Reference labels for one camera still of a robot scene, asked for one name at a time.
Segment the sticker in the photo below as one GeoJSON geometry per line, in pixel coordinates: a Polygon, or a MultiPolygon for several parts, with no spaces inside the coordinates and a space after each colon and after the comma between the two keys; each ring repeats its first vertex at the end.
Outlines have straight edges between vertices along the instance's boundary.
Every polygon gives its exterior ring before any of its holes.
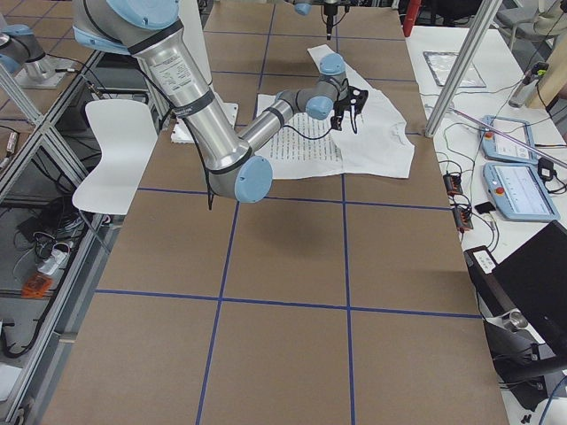
{"type": "Polygon", "coordinates": [[[493,259],[490,258],[488,252],[486,251],[476,251],[473,252],[475,259],[477,259],[478,264],[483,269],[486,274],[490,274],[493,272],[496,265],[494,264],[493,259]]]}
{"type": "Polygon", "coordinates": [[[193,82],[193,76],[187,63],[180,55],[174,55],[163,62],[151,66],[159,85],[168,96],[173,96],[193,82]]]}

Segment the red object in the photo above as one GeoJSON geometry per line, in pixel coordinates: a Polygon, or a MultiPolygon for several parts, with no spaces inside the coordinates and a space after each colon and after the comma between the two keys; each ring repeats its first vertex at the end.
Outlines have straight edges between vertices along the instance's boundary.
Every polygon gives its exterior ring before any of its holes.
{"type": "Polygon", "coordinates": [[[419,14],[419,8],[422,5],[422,0],[410,0],[408,4],[408,11],[406,12],[406,18],[404,19],[404,35],[409,37],[411,35],[411,30],[416,23],[417,15],[419,14]]]}

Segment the white chair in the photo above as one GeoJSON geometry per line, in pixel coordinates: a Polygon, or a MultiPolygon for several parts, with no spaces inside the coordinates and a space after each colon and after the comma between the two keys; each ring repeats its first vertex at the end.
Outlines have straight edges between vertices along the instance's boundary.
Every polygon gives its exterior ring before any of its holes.
{"type": "Polygon", "coordinates": [[[85,108],[102,157],[73,194],[73,205],[106,251],[82,212],[126,215],[158,134],[146,104],[126,99],[89,102],[85,108]]]}
{"type": "Polygon", "coordinates": [[[553,39],[555,46],[557,36],[567,28],[567,15],[563,15],[560,4],[561,0],[522,0],[521,7],[496,13],[510,50],[518,38],[531,42],[553,39]]]}

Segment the white desk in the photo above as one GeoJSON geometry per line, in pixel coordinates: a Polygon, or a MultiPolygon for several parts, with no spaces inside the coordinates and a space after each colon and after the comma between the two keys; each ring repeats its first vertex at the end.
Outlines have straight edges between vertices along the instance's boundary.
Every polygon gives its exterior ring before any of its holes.
{"type": "MultiPolygon", "coordinates": [[[[426,105],[433,106],[437,101],[434,95],[440,92],[431,71],[427,66],[423,52],[424,51],[459,51],[462,41],[467,34],[467,30],[463,28],[440,28],[440,27],[415,27],[411,37],[407,39],[409,55],[412,65],[416,73],[417,82],[419,84],[420,93],[426,113],[431,111],[426,105]]],[[[501,35],[496,30],[489,30],[485,36],[485,40],[478,49],[477,55],[473,59],[474,65],[486,83],[485,89],[459,89],[458,92],[478,92],[475,94],[461,94],[454,97],[454,107],[463,111],[477,119],[481,119],[485,115],[500,115],[503,117],[516,118],[535,123],[548,117],[545,111],[527,109],[525,107],[514,109],[508,106],[508,97],[513,90],[505,89],[498,93],[493,93],[500,89],[509,87],[519,82],[523,72],[520,69],[514,57],[510,53],[506,43],[502,40],[501,35]]],[[[447,149],[444,130],[455,122],[463,122],[474,126],[473,123],[456,116],[448,114],[441,124],[437,134],[434,137],[435,149],[437,152],[443,152],[439,155],[439,160],[446,159],[447,155],[450,159],[458,162],[463,170],[471,167],[471,161],[465,157],[454,154],[447,149]]],[[[545,120],[532,127],[533,136],[536,143],[540,144],[559,144],[563,143],[563,139],[552,120],[545,120]]],[[[478,131],[465,126],[453,126],[447,130],[447,139],[449,146],[454,151],[459,151],[469,157],[476,157],[476,165],[474,174],[471,172],[464,173],[462,176],[462,187],[465,195],[471,198],[472,204],[477,205],[485,201],[491,200],[485,189],[482,177],[482,166],[487,162],[482,152],[478,152],[479,136],[478,131]]],[[[567,159],[567,149],[547,149],[549,153],[562,160],[567,159]]],[[[445,165],[441,164],[441,169],[445,172],[445,165]]],[[[451,166],[450,171],[455,171],[456,167],[451,166]]],[[[567,170],[556,168],[558,176],[561,180],[567,178],[567,170]]],[[[567,225],[567,195],[554,196],[555,206],[562,215],[560,220],[562,224],[567,225]]],[[[522,243],[527,241],[541,228],[544,223],[526,223],[504,220],[499,212],[493,212],[498,229],[500,230],[500,241],[493,255],[501,261],[510,253],[515,251],[522,243]]],[[[488,226],[481,220],[473,217],[474,230],[466,232],[462,239],[462,248],[464,250],[479,246],[488,245],[492,238],[492,232],[488,226]]],[[[508,391],[503,391],[502,396],[507,405],[509,420],[511,424],[517,424],[527,413],[516,401],[514,396],[508,391]]],[[[542,402],[533,415],[531,423],[537,423],[545,402],[542,402]]],[[[561,398],[555,400],[548,412],[545,424],[563,424],[567,417],[567,399],[561,398]]]]}

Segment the white chair seat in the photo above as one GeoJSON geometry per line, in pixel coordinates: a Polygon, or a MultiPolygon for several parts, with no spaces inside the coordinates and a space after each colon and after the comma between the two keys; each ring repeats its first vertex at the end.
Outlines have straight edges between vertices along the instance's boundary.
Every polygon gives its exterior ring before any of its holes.
{"type": "Polygon", "coordinates": [[[85,109],[102,158],[73,194],[90,213],[125,215],[158,134],[146,104],[126,99],[89,102],[85,109]]]}

